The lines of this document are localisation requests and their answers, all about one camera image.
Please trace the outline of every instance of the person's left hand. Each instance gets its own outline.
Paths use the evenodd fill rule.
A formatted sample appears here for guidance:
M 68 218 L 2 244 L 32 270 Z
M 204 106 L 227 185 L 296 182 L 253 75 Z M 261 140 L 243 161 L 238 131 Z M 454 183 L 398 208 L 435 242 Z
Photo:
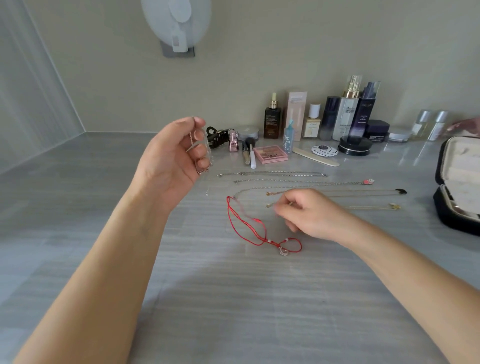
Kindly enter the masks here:
M 187 152 L 192 146 L 190 133 L 194 143 L 203 140 L 199 129 L 205 124 L 201 118 L 188 117 L 163 128 L 148 144 L 130 188 L 140 191 L 165 213 L 172 212 L 200 177 L 195 161 L 201 169 L 210 166 L 203 144 Z

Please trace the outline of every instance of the red string necklace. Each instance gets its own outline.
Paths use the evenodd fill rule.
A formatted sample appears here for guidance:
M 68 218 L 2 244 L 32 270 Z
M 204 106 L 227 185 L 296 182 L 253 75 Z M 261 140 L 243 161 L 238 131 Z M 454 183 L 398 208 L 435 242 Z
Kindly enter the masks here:
M 240 215 L 239 215 L 239 214 L 233 209 L 233 207 L 230 205 L 230 200 L 231 200 L 231 199 L 233 199 L 235 202 L 237 202 L 237 204 L 238 204 L 239 207 L 240 207 L 240 210 L 242 211 L 242 213 L 243 213 L 247 218 L 249 218 L 250 220 L 255 221 L 255 222 L 257 222 L 257 223 L 259 223 L 259 224 L 261 224 L 261 225 L 263 226 L 264 231 L 265 231 L 265 237 L 261 236 L 261 235 L 257 232 L 257 230 L 256 230 L 252 225 L 250 225 L 248 222 L 246 222 L 245 220 L 243 220 L 243 219 L 240 217 Z M 265 243 L 269 243 L 269 244 L 271 244 L 271 245 L 273 245 L 273 246 L 276 246 L 277 249 L 280 251 L 280 254 L 282 254 L 282 255 L 288 255 L 289 253 L 300 253 L 300 252 L 301 252 L 303 246 L 302 246 L 300 240 L 298 240 L 298 239 L 296 239 L 296 238 L 288 238 L 288 239 L 285 239 L 284 241 L 282 241 L 281 243 L 276 243 L 276 242 L 271 241 L 270 239 L 267 239 L 267 228 L 266 228 L 265 224 L 263 223 L 263 221 L 261 221 L 261 220 L 258 219 L 258 218 L 251 218 L 251 217 L 249 217 L 249 216 L 245 213 L 245 211 L 244 211 L 244 209 L 243 209 L 243 206 L 240 204 L 240 202 L 237 201 L 236 198 L 231 197 L 231 196 L 228 196 L 228 197 L 227 197 L 227 206 L 228 206 L 228 218 L 229 218 L 229 220 L 230 220 L 230 224 L 232 225 L 232 228 L 233 228 L 234 231 L 237 233 L 237 235 L 240 236 L 243 240 L 245 240 L 245 241 L 247 241 L 247 242 L 249 242 L 249 243 L 252 243 L 253 245 L 256 245 L 256 246 L 261 246 L 261 245 L 263 245 L 263 244 L 265 244 Z M 253 232 L 253 234 L 255 235 L 255 237 L 260 241 L 259 244 L 256 244 L 256 243 L 254 243 L 254 242 L 252 242 L 252 241 L 250 241 L 250 240 L 248 240 L 248 239 L 246 239 L 246 238 L 244 238 L 243 236 L 240 235 L 240 233 L 237 231 L 237 229 L 235 228 L 235 226 L 233 226 L 232 217 L 231 217 L 231 215 L 230 215 L 230 212 L 233 214 L 233 216 L 235 216 L 238 220 L 240 220 L 245 226 L 247 226 L 247 227 Z M 300 249 L 298 249 L 298 250 L 289 250 L 289 249 L 287 249 L 287 248 L 285 248 L 285 247 L 282 246 L 282 244 L 284 244 L 284 243 L 286 243 L 286 242 L 288 242 L 288 241 L 290 241 L 290 240 L 295 240 L 296 242 L 298 242 L 298 244 L 299 244 L 299 246 L 300 246 Z

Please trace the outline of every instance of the pink eyeshadow palette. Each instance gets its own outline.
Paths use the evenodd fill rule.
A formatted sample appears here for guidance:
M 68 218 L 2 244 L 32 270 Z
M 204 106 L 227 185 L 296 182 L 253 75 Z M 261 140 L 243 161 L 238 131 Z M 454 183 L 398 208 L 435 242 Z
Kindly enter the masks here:
M 261 146 L 253 148 L 253 151 L 262 164 L 288 160 L 288 155 L 279 146 Z

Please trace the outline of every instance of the person's right arm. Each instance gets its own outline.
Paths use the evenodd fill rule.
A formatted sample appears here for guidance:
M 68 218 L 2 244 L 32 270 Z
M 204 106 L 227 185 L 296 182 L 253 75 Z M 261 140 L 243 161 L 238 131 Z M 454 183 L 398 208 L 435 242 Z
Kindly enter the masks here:
M 293 231 L 358 255 L 452 364 L 480 358 L 480 291 L 316 190 L 290 190 L 275 206 Z

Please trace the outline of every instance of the black jewelry case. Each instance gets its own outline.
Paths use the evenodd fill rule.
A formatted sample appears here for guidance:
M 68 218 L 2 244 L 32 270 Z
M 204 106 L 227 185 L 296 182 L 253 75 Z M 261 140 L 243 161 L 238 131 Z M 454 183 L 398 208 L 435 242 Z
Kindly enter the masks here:
M 480 236 L 480 138 L 454 136 L 443 143 L 433 201 L 446 226 Z

